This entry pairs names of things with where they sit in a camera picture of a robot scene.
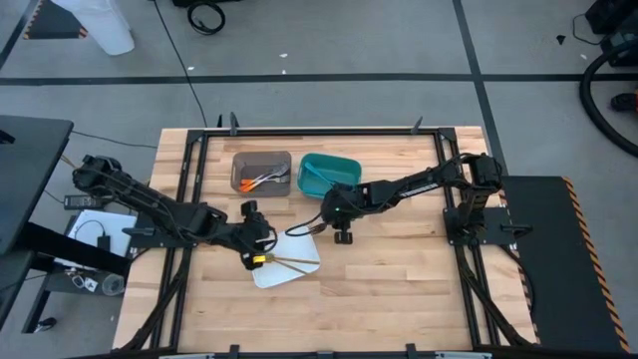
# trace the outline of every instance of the black metal frame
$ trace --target black metal frame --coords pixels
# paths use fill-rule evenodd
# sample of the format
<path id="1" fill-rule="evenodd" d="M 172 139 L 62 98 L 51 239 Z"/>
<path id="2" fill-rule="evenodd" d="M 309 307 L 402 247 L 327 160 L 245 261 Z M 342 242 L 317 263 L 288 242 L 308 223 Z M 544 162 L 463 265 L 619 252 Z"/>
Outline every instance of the black metal frame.
<path id="1" fill-rule="evenodd" d="M 233 126 L 231 131 L 226 129 L 215 129 L 215 130 L 189 130 L 186 135 L 186 143 L 184 148 L 183 160 L 181 165 L 181 172 L 179 176 L 179 183 L 177 187 L 177 196 L 176 200 L 182 201 L 186 189 L 186 183 L 188 180 L 188 171 L 191 161 L 191 156 L 194 148 L 194 144 L 196 142 L 200 142 L 199 147 L 199 156 L 197 159 L 197 169 L 195 172 L 195 180 L 194 180 L 194 188 L 192 193 L 192 201 L 199 201 L 201 195 L 201 186 L 203 183 L 203 174 L 205 170 L 205 160 L 206 153 L 208 147 L 208 141 L 211 138 L 216 137 L 261 137 L 261 136 L 405 136 L 405 135 L 413 135 L 413 136 L 432 136 L 434 139 L 435 149 L 437 151 L 437 158 L 439 163 L 442 163 L 446 160 L 445 150 L 444 150 L 444 141 L 448 141 L 450 144 L 450 149 L 452 151 L 452 156 L 455 156 L 459 153 L 459 144 L 457 143 L 457 136 L 454 128 L 426 128 L 426 129 L 417 129 L 417 128 L 308 128 L 308 129 L 264 129 L 264 130 L 254 130 L 254 129 L 239 129 Z M 449 188 L 445 188 L 445 197 L 446 197 L 446 205 L 447 208 L 454 208 L 455 202 L 452 194 L 452 190 Z M 487 294 L 489 294 L 489 289 L 487 286 L 487 280 L 485 275 L 485 270 L 483 266 L 482 256 L 480 253 L 480 248 L 478 246 L 471 248 L 473 253 L 473 259 L 475 263 L 475 271 L 477 273 L 477 278 L 479 280 L 480 285 L 485 289 Z M 462 261 L 466 261 L 465 248 L 462 245 L 454 245 L 454 251 L 457 257 L 457 263 L 460 266 Z M 188 263 L 190 262 L 190 258 L 192 255 L 192 248 L 185 248 L 183 250 L 181 260 L 185 260 Z M 164 260 L 163 273 L 161 276 L 161 283 L 159 285 L 159 297 L 165 293 L 165 290 L 170 281 L 170 275 L 172 272 L 173 265 L 173 257 L 174 257 L 174 248 L 168 248 L 166 251 L 166 258 Z M 185 292 L 187 286 L 187 276 L 188 272 L 186 272 L 186 280 L 184 281 L 182 287 L 179 289 L 174 307 L 174 316 L 172 319 L 172 325 L 170 329 L 170 342 L 169 347 L 174 348 L 175 350 L 178 347 L 179 343 L 179 332 L 181 329 L 181 319 L 183 315 L 183 307 L 185 302 Z M 473 347 L 481 345 L 480 336 L 479 336 L 479 325 L 477 322 L 477 313 L 474 305 L 474 300 L 472 296 L 472 291 L 468 284 L 461 278 L 461 287 L 464 298 L 464 306 L 466 308 L 466 318 L 468 321 L 468 329 L 470 332 L 470 338 L 472 341 Z M 490 344 L 498 345 L 498 331 L 496 326 L 491 320 L 491 317 L 485 313 L 485 318 L 487 319 L 487 327 L 489 334 L 489 342 Z M 158 348 L 160 345 L 160 336 L 162 331 L 162 320 L 157 324 L 154 329 L 152 340 L 151 340 L 151 348 Z M 215 353 L 215 357 L 219 358 L 236 358 L 238 355 L 239 346 L 232 345 L 229 349 L 228 353 Z M 405 358 L 406 353 L 408 353 L 408 357 L 419 357 L 419 356 L 433 356 L 433 351 L 416 351 L 414 344 L 407 344 L 406 352 L 339 352 L 339 357 L 369 357 L 370 355 L 374 355 L 375 357 L 383 357 L 383 358 Z M 325 353 L 249 353 L 249 356 L 255 356 L 260 358 L 273 358 L 273 357 L 299 357 L 299 356 L 315 356 L 315 357 L 325 357 L 332 358 L 335 353 L 333 352 L 325 352 Z"/>

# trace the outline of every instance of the concrete floor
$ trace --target concrete floor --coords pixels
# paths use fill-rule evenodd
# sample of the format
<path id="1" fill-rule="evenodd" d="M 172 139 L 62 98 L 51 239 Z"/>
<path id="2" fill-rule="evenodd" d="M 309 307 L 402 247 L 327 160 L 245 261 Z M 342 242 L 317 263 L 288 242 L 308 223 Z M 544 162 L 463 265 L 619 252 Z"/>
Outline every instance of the concrete floor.
<path id="1" fill-rule="evenodd" d="M 638 162 L 590 124 L 575 82 L 487 82 L 491 124 L 470 77 L 457 19 L 461 4 L 483 74 L 580 74 L 600 50 L 570 36 L 571 18 L 591 0 L 244 0 L 221 4 L 227 25 L 212 37 L 192 32 L 184 10 L 169 0 L 158 1 L 185 64 L 193 66 L 190 74 L 199 77 L 194 88 L 210 124 L 230 111 L 243 127 L 411 125 L 423 116 L 424 126 L 483 126 L 490 130 L 492 148 L 498 148 L 490 128 L 495 125 L 511 175 L 571 177 L 629 342 L 638 345 L 638 309 L 632 305 L 638 296 L 632 225 L 638 194 L 626 189 L 628 179 L 638 175 Z M 29 2 L 0 0 L 0 48 Z M 20 38 L 6 62 L 0 61 L 0 84 L 7 84 L 0 85 L 0 112 L 72 120 L 77 131 L 149 145 L 157 143 L 162 128 L 202 126 L 187 84 L 151 84 L 183 75 L 153 3 L 120 0 L 120 5 L 133 27 L 137 47 L 132 53 L 108 57 L 91 38 Z M 595 39 L 584 22 L 579 24 L 582 36 Z M 557 35 L 567 36 L 563 45 Z M 288 75 L 467 76 L 454 82 L 429 81 L 428 76 L 275 83 L 217 78 L 281 75 L 284 70 Z M 601 72 L 618 70 L 605 66 Z M 142 78 L 137 79 L 142 83 L 126 84 L 126 77 Z M 64 85 L 30 86 L 61 78 Z M 79 78 L 116 84 L 78 85 Z M 593 93 L 610 122 L 638 142 L 636 116 L 606 109 L 609 98 L 634 87 L 632 82 L 600 82 Z M 153 150 L 77 136 L 71 137 L 66 155 L 79 162 L 88 151 L 120 159 L 138 179 L 149 177 L 155 157 Z M 58 165 L 48 191 L 57 197 L 76 192 L 70 178 L 70 169 Z M 32 220 L 62 231 L 71 214 L 43 196 Z M 45 314 L 57 317 L 59 325 L 37 335 L 20 334 L 37 285 L 37 280 L 24 285 L 0 335 L 0 352 L 64 358 L 111 348 L 120 309 L 116 298 L 52 295 Z"/>

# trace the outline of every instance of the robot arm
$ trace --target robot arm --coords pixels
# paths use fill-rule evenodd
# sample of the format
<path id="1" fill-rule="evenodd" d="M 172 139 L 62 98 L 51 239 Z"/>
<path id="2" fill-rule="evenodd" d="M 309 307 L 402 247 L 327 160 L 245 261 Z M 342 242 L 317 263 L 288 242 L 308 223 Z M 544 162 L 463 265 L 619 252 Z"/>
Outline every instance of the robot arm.
<path id="1" fill-rule="evenodd" d="M 240 253 L 246 269 L 255 254 L 268 251 L 276 243 L 276 232 L 256 201 L 241 206 L 242 223 L 227 223 L 227 215 L 206 203 L 182 203 L 132 179 L 114 159 L 85 156 L 84 164 L 73 172 L 75 187 L 92 196 L 107 197 L 153 219 L 156 227 L 183 241 L 221 245 Z M 270 232 L 274 239 L 267 239 Z"/>
<path id="2" fill-rule="evenodd" d="M 468 165 L 472 182 L 463 176 L 462 165 Z M 355 186 L 335 184 L 321 204 L 325 224 L 338 229 L 335 242 L 352 243 L 350 223 L 367 214 L 381 213 L 395 207 L 401 200 L 446 186 L 461 191 L 462 203 L 455 227 L 475 235 L 483 224 L 482 210 L 487 199 L 501 188 L 500 165 L 483 154 L 461 154 L 437 167 L 397 180 L 376 180 Z"/>

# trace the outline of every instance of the wooden table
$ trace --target wooden table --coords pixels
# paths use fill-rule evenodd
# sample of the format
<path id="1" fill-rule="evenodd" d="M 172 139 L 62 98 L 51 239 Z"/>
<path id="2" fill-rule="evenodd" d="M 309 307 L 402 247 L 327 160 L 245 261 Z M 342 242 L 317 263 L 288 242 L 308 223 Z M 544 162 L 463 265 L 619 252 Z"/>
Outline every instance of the wooden table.
<path id="1" fill-rule="evenodd" d="M 162 132 L 151 180 L 152 187 L 173 197 L 186 131 Z M 481 128 L 458 127 L 456 132 L 461 153 L 486 152 Z M 278 230 L 319 210 L 320 201 L 305 197 L 294 184 L 307 153 L 360 162 L 362 181 L 398 179 L 438 163 L 434 140 L 425 136 L 214 138 L 208 144 L 202 201 L 226 211 L 229 221 L 240 221 L 245 198 L 230 187 L 233 156 L 282 150 L 292 155 L 291 194 L 258 200 L 259 210 Z M 192 182 L 185 198 L 191 192 Z M 497 195 L 489 204 L 498 204 Z M 200 246 L 190 266 L 179 352 L 227 352 L 231 344 L 240 344 L 242 352 L 401 351 L 406 343 L 416 343 L 419 350 L 470 349 L 454 250 L 446 241 L 444 206 L 443 190 L 437 189 L 358 219 L 353 222 L 353 245 L 336 245 L 333 230 L 326 230 L 315 236 L 321 268 L 270 289 L 254 285 L 236 252 Z M 485 246 L 482 256 L 494 302 L 522 336 L 535 341 L 516 264 L 497 247 Z M 114 347 L 133 336 L 156 304 L 163 259 L 164 249 L 153 249 L 134 263 Z M 163 344 L 171 314 L 170 308 Z M 482 310 L 477 314 L 486 342 Z"/>

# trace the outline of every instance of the white object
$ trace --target white object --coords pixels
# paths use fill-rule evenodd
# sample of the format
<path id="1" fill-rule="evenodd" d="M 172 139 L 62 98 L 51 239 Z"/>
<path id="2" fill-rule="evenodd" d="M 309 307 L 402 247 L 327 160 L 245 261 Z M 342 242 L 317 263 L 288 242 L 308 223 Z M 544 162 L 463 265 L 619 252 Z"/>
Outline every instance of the white object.
<path id="1" fill-rule="evenodd" d="M 84 287 L 89 289 L 90 292 L 95 292 L 96 288 L 98 287 L 98 282 L 91 278 L 85 278 Z"/>
<path id="2" fill-rule="evenodd" d="M 131 26 L 115 0 L 52 1 L 71 12 L 107 54 L 122 55 L 135 48 Z"/>
<path id="3" fill-rule="evenodd" d="M 295 229 L 293 233 L 305 233 L 307 231 L 308 227 L 302 226 Z M 284 232 L 280 232 L 277 236 L 279 238 L 277 245 L 269 254 L 294 259 L 320 261 L 319 252 L 317 252 L 317 247 L 312 239 L 312 235 L 307 234 L 300 237 L 290 237 Z M 320 266 L 320 264 L 297 263 L 292 261 L 283 262 L 297 267 L 307 273 L 316 271 Z M 257 268 L 252 271 L 252 278 L 255 281 L 255 285 L 259 288 L 269 288 L 271 286 L 299 278 L 303 275 L 304 274 L 296 270 L 286 268 L 277 262 L 264 263 L 261 268 Z"/>
<path id="4" fill-rule="evenodd" d="M 78 228 L 89 220 L 96 220 L 99 223 L 93 221 L 91 223 L 87 223 L 80 229 L 80 232 L 78 232 Z M 100 227 L 101 223 L 104 226 L 107 235 L 111 237 L 111 253 L 119 256 L 126 256 L 131 237 L 122 232 L 122 229 L 135 226 L 136 220 L 137 219 L 133 215 L 85 209 L 80 213 L 80 215 L 78 215 L 78 218 L 73 224 L 68 235 L 70 238 L 77 239 L 82 243 L 98 246 L 98 237 L 102 235 L 102 228 Z M 89 270 L 95 269 L 66 259 L 56 258 L 55 261 L 70 267 L 78 267 Z"/>

